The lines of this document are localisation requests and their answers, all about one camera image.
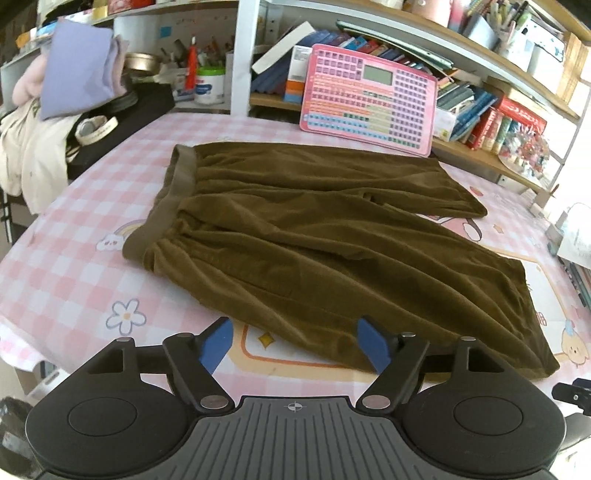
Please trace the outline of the pink learning tablet toy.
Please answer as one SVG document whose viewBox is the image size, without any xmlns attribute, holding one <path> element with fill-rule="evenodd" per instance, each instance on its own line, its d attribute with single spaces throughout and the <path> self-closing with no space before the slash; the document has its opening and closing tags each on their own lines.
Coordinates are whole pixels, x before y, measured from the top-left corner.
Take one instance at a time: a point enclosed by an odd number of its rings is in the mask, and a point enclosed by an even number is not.
<svg viewBox="0 0 591 480">
<path fill-rule="evenodd" d="M 300 127 L 390 148 L 431 154 L 435 77 L 370 54 L 325 44 L 311 47 Z"/>
</svg>

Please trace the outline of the pink checkered table mat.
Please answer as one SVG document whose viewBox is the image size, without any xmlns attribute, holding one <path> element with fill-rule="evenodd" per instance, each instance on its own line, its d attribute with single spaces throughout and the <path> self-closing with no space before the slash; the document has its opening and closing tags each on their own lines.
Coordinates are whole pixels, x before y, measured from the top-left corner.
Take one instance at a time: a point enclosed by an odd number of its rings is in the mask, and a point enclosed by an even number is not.
<svg viewBox="0 0 591 480">
<path fill-rule="evenodd" d="M 345 148 L 348 141 L 293 124 L 229 115 L 169 113 L 139 130 L 73 182 L 1 262 L 1 354 L 22 370 L 48 361 L 66 371 L 113 339 L 153 345 L 177 332 L 198 333 L 215 313 L 122 256 L 163 183 L 173 148 L 212 142 L 274 142 Z M 559 370 L 539 386 L 590 375 L 590 313 L 547 248 L 547 222 L 529 202 L 487 180 L 449 174 L 487 208 L 482 219 L 439 225 L 520 260 L 540 326 Z"/>
</svg>

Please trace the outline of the red thick dictionary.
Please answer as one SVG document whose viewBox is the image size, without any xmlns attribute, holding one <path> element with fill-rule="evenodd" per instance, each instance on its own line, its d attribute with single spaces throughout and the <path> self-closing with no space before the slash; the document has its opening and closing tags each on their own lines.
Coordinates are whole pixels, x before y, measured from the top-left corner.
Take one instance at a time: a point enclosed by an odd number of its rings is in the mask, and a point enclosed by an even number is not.
<svg viewBox="0 0 591 480">
<path fill-rule="evenodd" d="M 531 127 L 536 133 L 542 135 L 545 132 L 547 121 L 543 117 L 506 95 L 499 97 L 494 106 L 512 120 Z"/>
</svg>

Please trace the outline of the white jar green lid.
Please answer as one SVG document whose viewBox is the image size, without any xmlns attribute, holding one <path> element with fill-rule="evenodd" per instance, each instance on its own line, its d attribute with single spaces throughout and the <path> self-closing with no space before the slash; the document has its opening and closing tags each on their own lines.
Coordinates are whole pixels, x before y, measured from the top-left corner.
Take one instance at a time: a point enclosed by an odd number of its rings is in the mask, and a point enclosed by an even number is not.
<svg viewBox="0 0 591 480">
<path fill-rule="evenodd" d="M 198 69 L 194 89 L 197 105 L 218 105 L 224 102 L 224 66 L 203 66 Z"/>
</svg>

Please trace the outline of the stack of papers books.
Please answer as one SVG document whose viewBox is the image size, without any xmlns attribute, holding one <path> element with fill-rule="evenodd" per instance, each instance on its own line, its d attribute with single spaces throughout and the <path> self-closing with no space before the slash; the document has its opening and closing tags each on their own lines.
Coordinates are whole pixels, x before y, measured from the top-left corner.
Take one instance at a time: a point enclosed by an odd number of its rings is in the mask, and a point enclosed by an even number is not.
<svg viewBox="0 0 591 480">
<path fill-rule="evenodd" d="M 566 270 L 582 305 L 590 309 L 590 207 L 580 202 L 546 230 L 548 250 Z"/>
</svg>

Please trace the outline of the brass bowl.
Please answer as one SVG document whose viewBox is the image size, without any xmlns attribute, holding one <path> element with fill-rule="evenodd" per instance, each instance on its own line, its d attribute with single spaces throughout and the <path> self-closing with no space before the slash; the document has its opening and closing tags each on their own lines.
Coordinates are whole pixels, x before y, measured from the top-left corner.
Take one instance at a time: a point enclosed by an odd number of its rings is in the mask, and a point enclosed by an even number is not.
<svg viewBox="0 0 591 480">
<path fill-rule="evenodd" d="M 140 77 L 157 75 L 161 69 L 161 59 L 157 55 L 132 52 L 125 55 L 124 68 Z"/>
</svg>

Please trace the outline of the black case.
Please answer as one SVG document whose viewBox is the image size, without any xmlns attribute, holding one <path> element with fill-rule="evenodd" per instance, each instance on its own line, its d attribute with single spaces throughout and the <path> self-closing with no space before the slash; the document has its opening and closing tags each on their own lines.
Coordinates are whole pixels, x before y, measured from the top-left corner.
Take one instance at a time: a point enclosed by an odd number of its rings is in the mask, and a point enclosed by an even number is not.
<svg viewBox="0 0 591 480">
<path fill-rule="evenodd" d="M 68 164 L 68 179 L 73 181 L 80 177 L 86 170 L 102 159 L 107 153 L 125 141 L 127 138 L 168 113 L 174 107 L 171 89 L 165 84 L 147 83 L 135 88 L 138 102 L 129 108 L 108 115 L 110 119 L 117 120 L 117 126 L 106 135 L 89 146 L 82 146 Z"/>
</svg>

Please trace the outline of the cream jacket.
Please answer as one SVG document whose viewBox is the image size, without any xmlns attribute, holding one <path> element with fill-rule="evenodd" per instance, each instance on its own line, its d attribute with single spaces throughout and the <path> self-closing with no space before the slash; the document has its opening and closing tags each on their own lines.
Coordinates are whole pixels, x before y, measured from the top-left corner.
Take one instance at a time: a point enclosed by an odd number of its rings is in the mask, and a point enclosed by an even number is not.
<svg viewBox="0 0 591 480">
<path fill-rule="evenodd" d="M 42 213 L 68 186 L 67 138 L 77 115 L 43 120 L 32 99 L 1 121 L 1 189 L 21 196 L 33 215 Z"/>
</svg>

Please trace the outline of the red glue bottle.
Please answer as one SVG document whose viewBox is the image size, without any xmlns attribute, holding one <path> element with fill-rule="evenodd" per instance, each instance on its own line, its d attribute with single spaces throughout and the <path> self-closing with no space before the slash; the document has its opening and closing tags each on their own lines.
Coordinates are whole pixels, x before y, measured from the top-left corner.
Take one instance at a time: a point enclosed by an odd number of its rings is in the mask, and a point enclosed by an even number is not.
<svg viewBox="0 0 591 480">
<path fill-rule="evenodd" d="M 195 85 L 197 84 L 197 37 L 192 36 L 190 40 L 190 46 L 187 54 L 187 72 L 185 76 L 184 88 L 187 91 L 193 92 Z"/>
</svg>

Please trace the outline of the folded lavender cloth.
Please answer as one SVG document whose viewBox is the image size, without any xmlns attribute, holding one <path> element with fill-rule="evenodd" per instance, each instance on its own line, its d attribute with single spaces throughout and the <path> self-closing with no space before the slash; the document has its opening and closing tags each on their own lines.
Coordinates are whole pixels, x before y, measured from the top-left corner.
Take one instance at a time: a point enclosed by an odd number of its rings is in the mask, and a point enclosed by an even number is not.
<svg viewBox="0 0 591 480">
<path fill-rule="evenodd" d="M 42 82 L 41 118 L 82 114 L 126 94 L 128 45 L 110 28 L 58 21 Z"/>
</svg>

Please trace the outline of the white leaning book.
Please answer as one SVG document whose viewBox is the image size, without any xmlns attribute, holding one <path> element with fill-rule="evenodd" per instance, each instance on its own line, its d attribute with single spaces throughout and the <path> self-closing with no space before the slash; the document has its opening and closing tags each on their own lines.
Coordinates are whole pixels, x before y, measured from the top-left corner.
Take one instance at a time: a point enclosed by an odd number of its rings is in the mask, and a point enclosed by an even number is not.
<svg viewBox="0 0 591 480">
<path fill-rule="evenodd" d="M 311 26 L 311 23 L 308 21 L 291 29 L 290 32 L 284 34 L 269 51 L 252 64 L 252 71 L 256 74 L 266 72 L 266 70 L 269 70 L 270 67 L 273 67 L 274 64 L 279 62 L 284 55 L 287 55 L 298 42 L 301 42 L 301 40 L 312 33 L 315 33 L 315 28 Z"/>
</svg>

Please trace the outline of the brown corduroy pants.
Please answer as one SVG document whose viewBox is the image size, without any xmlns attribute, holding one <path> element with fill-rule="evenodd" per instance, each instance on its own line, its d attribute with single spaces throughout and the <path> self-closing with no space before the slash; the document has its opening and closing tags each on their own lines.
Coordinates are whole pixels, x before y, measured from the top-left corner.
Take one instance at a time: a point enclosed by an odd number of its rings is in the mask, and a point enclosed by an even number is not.
<svg viewBox="0 0 591 480">
<path fill-rule="evenodd" d="M 483 342 L 530 378 L 558 370 L 521 262 L 439 224 L 487 208 L 433 159 L 284 143 L 173 149 L 122 253 L 204 307 L 366 370 L 356 324 Z"/>
</svg>

